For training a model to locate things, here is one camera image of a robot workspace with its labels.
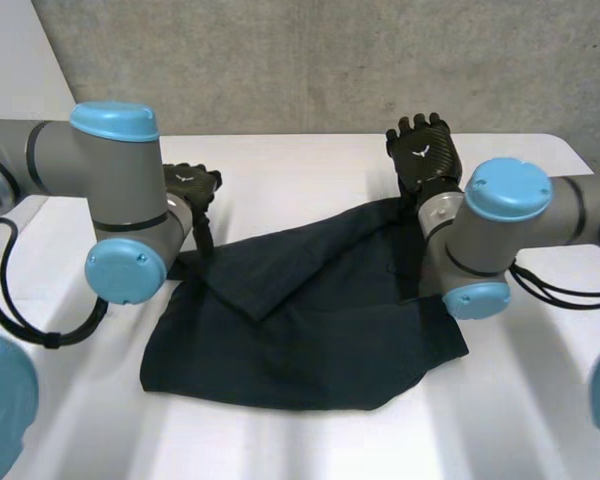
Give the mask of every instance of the cloth fold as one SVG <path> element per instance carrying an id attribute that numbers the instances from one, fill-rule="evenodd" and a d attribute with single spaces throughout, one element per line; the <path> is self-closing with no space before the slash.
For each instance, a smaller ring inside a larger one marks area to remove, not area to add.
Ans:
<path id="1" fill-rule="evenodd" d="M 424 239 L 400 199 L 181 254 L 146 347 L 146 391 L 292 410 L 377 408 L 468 353 L 418 298 Z"/>

